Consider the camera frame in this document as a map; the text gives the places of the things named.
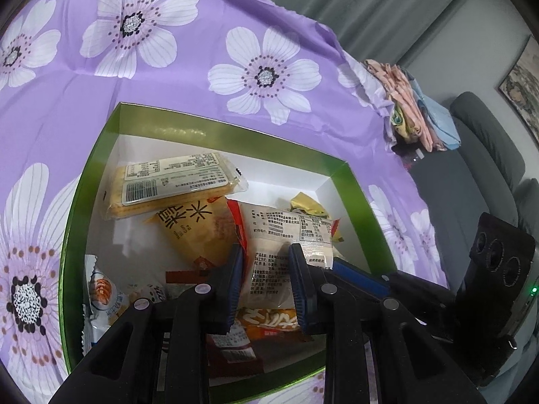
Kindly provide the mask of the yellow rice cracker packet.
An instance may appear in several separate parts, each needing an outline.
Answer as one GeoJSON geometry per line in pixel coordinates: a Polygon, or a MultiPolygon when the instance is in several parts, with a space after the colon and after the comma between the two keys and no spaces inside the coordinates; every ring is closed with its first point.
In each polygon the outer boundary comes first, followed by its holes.
{"type": "Polygon", "coordinates": [[[200,270],[224,265],[237,241],[225,196],[171,206],[146,222],[157,224],[180,258],[200,270]]]}

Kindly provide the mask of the red white snack packet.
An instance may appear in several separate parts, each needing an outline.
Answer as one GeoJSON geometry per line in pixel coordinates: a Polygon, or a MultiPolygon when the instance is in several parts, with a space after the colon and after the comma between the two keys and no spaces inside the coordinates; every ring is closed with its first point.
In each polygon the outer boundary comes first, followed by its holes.
{"type": "Polygon", "coordinates": [[[289,270],[289,248],[294,243],[302,247],[308,265],[332,268],[337,221],[231,199],[227,205],[246,254],[241,307],[294,307],[289,270]]]}

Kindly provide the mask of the beige biscuit packet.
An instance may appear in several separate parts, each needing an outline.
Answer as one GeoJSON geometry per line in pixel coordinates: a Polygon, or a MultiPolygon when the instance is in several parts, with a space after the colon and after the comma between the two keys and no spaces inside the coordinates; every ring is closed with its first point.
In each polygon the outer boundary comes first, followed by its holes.
{"type": "Polygon", "coordinates": [[[248,189],[240,169],[219,152],[137,162],[112,173],[101,214],[106,220],[123,219],[248,189]]]}

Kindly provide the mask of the white peanut snack bag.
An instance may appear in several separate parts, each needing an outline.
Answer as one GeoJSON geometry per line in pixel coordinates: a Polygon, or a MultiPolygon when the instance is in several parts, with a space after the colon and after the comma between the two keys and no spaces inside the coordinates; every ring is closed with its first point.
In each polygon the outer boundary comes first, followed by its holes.
{"type": "Polygon", "coordinates": [[[92,349],[122,313],[139,299],[150,303],[166,300],[160,284],[130,284],[123,292],[116,283],[98,267],[98,257],[85,255],[85,288],[83,289],[84,325],[81,333],[82,355],[92,349]]]}

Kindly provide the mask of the yellow brown candy packet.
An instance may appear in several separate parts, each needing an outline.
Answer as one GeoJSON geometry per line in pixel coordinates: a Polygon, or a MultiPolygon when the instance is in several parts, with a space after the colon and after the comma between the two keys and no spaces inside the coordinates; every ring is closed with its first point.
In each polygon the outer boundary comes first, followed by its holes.
{"type": "Polygon", "coordinates": [[[292,212],[301,212],[306,215],[312,215],[320,218],[329,219],[330,215],[315,199],[300,192],[290,200],[290,210],[292,212]]]}

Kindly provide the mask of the green cardboard box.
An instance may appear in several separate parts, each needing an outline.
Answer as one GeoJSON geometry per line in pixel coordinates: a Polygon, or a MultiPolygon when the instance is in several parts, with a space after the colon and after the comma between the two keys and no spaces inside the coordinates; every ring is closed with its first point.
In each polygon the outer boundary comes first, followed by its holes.
{"type": "Polygon", "coordinates": [[[160,108],[119,104],[98,136],[75,192],[60,266],[60,329],[67,365],[82,358],[77,337],[85,303],[84,254],[95,252],[116,280],[173,261],[144,217],[175,202],[191,210],[166,215],[167,226],[200,222],[204,200],[230,194],[280,204],[312,193],[339,220],[339,249],[352,267],[375,274],[394,262],[347,162],[314,149],[219,121],[160,108]]]}

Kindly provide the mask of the grey sofa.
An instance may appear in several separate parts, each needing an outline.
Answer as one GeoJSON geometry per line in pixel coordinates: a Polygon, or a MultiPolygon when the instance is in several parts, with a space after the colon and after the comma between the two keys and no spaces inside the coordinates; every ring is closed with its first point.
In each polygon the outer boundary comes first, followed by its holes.
{"type": "Polygon", "coordinates": [[[488,385],[476,385],[489,403],[517,403],[538,387],[538,194],[522,189],[524,159],[475,94],[460,94],[449,113],[461,146],[427,154],[411,174],[429,208],[450,291],[458,291],[466,274],[484,212],[525,231],[537,242],[537,296],[516,334],[517,349],[488,385]]]}

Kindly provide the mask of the folded pink cloth pile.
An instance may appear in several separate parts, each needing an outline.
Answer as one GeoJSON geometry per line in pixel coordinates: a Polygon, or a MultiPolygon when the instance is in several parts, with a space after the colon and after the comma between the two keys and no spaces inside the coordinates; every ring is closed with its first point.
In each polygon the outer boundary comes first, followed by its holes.
{"type": "Polygon", "coordinates": [[[390,122],[405,143],[419,142],[427,152],[443,152],[461,146],[462,139],[449,110],[426,96],[407,70],[373,59],[366,59],[364,64],[394,103],[390,122]]]}

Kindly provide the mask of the purple floral tablecloth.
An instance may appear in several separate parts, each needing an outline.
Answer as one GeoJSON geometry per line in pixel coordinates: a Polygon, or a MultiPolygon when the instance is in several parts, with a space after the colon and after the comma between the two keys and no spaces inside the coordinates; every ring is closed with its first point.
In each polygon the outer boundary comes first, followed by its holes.
{"type": "Polygon", "coordinates": [[[67,376],[62,242],[120,102],[347,161],[398,269],[446,283],[429,210],[390,149],[393,104],[329,27],[271,0],[31,0],[1,38],[1,359],[29,401],[49,401],[67,376]]]}

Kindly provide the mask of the framed wall painting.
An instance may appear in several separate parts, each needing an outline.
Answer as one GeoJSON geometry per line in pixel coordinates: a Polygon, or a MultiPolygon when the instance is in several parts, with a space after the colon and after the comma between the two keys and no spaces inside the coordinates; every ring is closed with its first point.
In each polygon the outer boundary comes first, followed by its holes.
{"type": "Polygon", "coordinates": [[[515,110],[535,145],[538,145],[538,43],[533,36],[528,37],[522,53],[499,84],[498,90],[515,110]]]}

